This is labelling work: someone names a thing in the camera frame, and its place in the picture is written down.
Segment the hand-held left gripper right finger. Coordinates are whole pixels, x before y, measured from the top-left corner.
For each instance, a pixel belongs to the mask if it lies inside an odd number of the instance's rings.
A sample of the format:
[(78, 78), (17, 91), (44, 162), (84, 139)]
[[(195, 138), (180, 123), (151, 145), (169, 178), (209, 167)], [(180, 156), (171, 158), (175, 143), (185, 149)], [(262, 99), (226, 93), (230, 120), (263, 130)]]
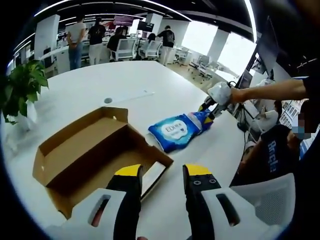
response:
[(182, 167), (191, 240), (275, 240), (277, 225), (256, 216), (254, 206), (229, 187), (221, 187), (208, 168)]

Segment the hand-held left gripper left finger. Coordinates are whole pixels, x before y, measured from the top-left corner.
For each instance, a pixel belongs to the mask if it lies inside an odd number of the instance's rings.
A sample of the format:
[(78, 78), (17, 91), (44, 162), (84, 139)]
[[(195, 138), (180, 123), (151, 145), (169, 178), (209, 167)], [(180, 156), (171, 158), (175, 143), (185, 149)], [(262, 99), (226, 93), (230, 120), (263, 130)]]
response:
[(134, 240), (141, 211), (142, 165), (115, 172), (107, 187), (79, 202), (62, 225), (51, 225), (52, 240)]

